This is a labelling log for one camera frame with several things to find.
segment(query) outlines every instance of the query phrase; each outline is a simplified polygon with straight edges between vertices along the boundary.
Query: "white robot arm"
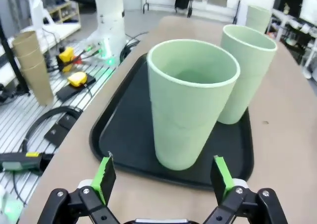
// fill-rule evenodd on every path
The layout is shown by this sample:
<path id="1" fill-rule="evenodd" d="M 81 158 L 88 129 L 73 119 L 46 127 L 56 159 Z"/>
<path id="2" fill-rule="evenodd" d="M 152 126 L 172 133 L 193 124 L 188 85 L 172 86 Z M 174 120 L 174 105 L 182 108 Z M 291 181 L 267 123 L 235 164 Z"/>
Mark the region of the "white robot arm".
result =
<path id="1" fill-rule="evenodd" d="M 73 0 L 94 4 L 86 0 Z M 123 0 L 95 0 L 98 28 L 85 42 L 85 47 L 100 50 L 99 58 L 119 65 L 119 55 L 126 44 Z"/>

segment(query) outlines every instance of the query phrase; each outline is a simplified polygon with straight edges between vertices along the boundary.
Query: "table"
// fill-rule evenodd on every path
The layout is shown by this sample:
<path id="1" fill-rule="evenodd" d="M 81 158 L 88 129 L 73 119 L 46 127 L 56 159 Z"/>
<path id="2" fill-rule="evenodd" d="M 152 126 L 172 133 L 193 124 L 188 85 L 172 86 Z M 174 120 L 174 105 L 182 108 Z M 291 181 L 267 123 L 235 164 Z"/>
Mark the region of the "table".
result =
<path id="1" fill-rule="evenodd" d="M 89 147 L 90 130 L 142 54 L 169 39 L 197 39 L 219 45 L 222 27 L 174 16 L 162 19 L 101 88 L 69 132 L 42 176 L 20 223 L 37 222 L 53 189 L 72 192 L 80 181 L 94 177 L 100 163 Z M 288 50 L 281 43 L 278 46 L 277 55 L 249 108 L 255 166 L 248 185 L 254 191 L 273 188 L 290 224 L 315 223 L 317 101 Z M 135 218 L 188 218 L 202 223 L 216 206 L 212 192 L 118 170 L 116 173 L 109 208 L 121 223 Z M 78 223 L 91 221 L 82 218 Z M 237 219 L 235 223 L 247 221 Z"/>
<path id="2" fill-rule="evenodd" d="M 80 29 L 79 23 L 65 23 L 65 24 L 54 24 L 54 25 L 44 25 L 43 28 L 49 32 L 53 32 L 56 36 L 57 42 L 64 40 L 66 37 L 69 37 L 74 32 Z M 32 26 L 23 29 L 22 31 L 31 31 L 33 30 Z M 8 42 L 10 47 L 13 38 L 9 38 Z M 51 33 L 44 32 L 42 37 L 39 39 L 39 44 L 41 47 L 42 53 L 45 53 L 48 49 L 56 45 L 55 38 Z M 0 45 L 0 56 L 4 54 L 3 47 Z M 0 68 L 0 84 L 4 86 L 8 85 L 15 78 L 15 74 L 11 68 L 10 63 L 5 64 Z"/>
<path id="3" fill-rule="evenodd" d="M 275 40 L 279 42 L 281 40 L 282 35 L 283 35 L 283 30 L 285 28 L 286 23 L 291 21 L 294 17 L 290 16 L 290 15 L 286 15 L 283 12 L 276 10 L 276 9 L 272 9 L 272 14 L 281 20 L 281 25 L 279 26 L 279 28 L 277 30 L 277 35 L 275 38 Z"/>

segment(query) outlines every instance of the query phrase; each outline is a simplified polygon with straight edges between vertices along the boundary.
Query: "electronic device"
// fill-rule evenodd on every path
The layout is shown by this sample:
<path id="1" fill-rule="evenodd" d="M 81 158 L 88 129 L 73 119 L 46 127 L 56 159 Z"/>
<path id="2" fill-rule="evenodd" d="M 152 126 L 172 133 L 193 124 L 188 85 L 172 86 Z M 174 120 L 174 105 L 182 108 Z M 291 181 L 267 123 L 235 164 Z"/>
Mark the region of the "electronic device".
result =
<path id="1" fill-rule="evenodd" d="M 299 18 L 317 26 L 317 0 L 303 0 Z"/>
<path id="2" fill-rule="evenodd" d="M 85 72 L 76 72 L 67 78 L 68 82 L 78 88 L 87 82 L 87 74 Z"/>
<path id="3" fill-rule="evenodd" d="M 30 171 L 41 175 L 50 161 L 53 154 L 39 152 L 12 152 L 0 154 L 0 171 Z"/>

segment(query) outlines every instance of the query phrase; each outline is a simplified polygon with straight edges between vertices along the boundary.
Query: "cup rim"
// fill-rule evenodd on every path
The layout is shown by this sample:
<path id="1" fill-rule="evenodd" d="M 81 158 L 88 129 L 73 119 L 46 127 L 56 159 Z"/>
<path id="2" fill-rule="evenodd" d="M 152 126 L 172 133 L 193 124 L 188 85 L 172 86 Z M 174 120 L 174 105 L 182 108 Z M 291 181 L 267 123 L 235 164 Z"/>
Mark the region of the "cup rim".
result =
<path id="1" fill-rule="evenodd" d="M 268 48 L 264 48 L 264 47 L 258 47 L 258 46 L 254 46 L 252 44 L 249 44 L 247 42 L 244 42 L 244 41 L 241 41 L 240 39 L 236 38 L 236 37 L 233 37 L 232 35 L 230 35 L 228 32 L 226 32 L 226 28 L 229 28 L 229 27 L 239 27 L 239 28 L 244 28 L 244 29 L 247 29 L 247 30 L 250 30 L 250 31 L 253 31 L 257 34 L 259 34 L 260 36 L 263 36 L 264 38 L 266 38 L 267 40 L 271 41 L 272 43 L 274 43 L 274 48 L 273 49 L 268 49 Z M 252 48 L 255 48 L 255 49 L 258 49 L 258 50 L 261 50 L 261 51 L 265 51 L 265 52 L 274 52 L 277 50 L 277 43 L 275 42 L 275 40 L 273 40 L 272 38 L 266 36 L 265 34 L 262 34 L 261 32 L 255 30 L 255 29 L 252 29 L 250 27 L 247 27 L 247 26 L 242 26 L 242 25 L 233 25 L 233 24 L 229 24 L 229 25 L 225 25 L 223 27 L 223 33 L 226 34 L 228 37 L 230 37 L 231 39 L 245 45 L 245 46 L 248 46 L 248 47 L 252 47 Z"/>
<path id="2" fill-rule="evenodd" d="M 206 44 L 209 46 L 212 46 L 218 50 L 223 51 L 224 53 L 226 53 L 234 62 L 234 64 L 236 65 L 236 73 L 234 76 L 232 76 L 230 79 L 222 81 L 222 82 L 218 82 L 218 83 L 212 83 L 212 84 L 199 84 L 199 83 L 193 83 L 193 82 L 188 82 L 188 81 L 184 81 L 184 80 L 180 80 L 180 79 L 176 79 L 168 74 L 163 73 L 161 70 L 159 70 L 154 63 L 152 62 L 152 54 L 154 52 L 154 50 L 164 44 L 168 44 L 168 43 L 172 43 L 172 42 L 197 42 L 197 43 L 202 43 L 202 44 Z M 224 50 L 223 48 L 216 46 L 212 43 L 208 43 L 208 42 L 204 42 L 204 41 L 200 41 L 200 40 L 192 40 L 192 39 L 175 39 L 175 40 L 168 40 L 168 41 L 164 41 L 161 42 L 157 45 L 155 45 L 152 49 L 150 49 L 148 55 L 147 55 L 147 62 L 149 67 L 151 67 L 151 69 L 159 74 L 160 76 L 164 77 L 167 80 L 170 80 L 174 83 L 180 84 L 180 85 L 185 85 L 188 87 L 194 87 L 194 88 L 217 88 L 217 87 L 222 87 L 231 83 L 234 83 L 240 76 L 241 70 L 240 70 L 240 65 L 239 62 L 237 61 L 237 59 L 228 51 Z"/>
<path id="3" fill-rule="evenodd" d="M 252 8 L 255 8 L 257 10 L 261 10 L 261 11 L 264 11 L 264 12 L 271 12 L 270 10 L 264 8 L 264 7 L 260 7 L 260 6 L 255 6 L 255 5 L 249 5 L 249 7 L 252 7 Z"/>

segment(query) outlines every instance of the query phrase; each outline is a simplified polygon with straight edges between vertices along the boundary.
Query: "screw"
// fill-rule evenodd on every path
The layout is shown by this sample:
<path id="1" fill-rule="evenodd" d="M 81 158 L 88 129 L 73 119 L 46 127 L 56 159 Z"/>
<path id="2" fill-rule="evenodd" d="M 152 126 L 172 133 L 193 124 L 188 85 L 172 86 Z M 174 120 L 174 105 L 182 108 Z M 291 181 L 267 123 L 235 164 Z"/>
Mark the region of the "screw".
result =
<path id="1" fill-rule="evenodd" d="M 88 189 L 88 188 L 85 188 L 84 191 L 83 191 L 83 193 L 84 193 L 84 194 L 89 193 L 89 189 Z"/>
<path id="2" fill-rule="evenodd" d="M 242 193 L 243 193 L 242 188 L 237 188 L 237 189 L 236 189 L 236 193 L 238 193 L 238 194 L 242 194 Z"/>
<path id="3" fill-rule="evenodd" d="M 266 190 L 264 190 L 262 194 L 263 194 L 265 197 L 268 197 L 268 196 L 269 196 L 269 192 L 267 192 Z"/>

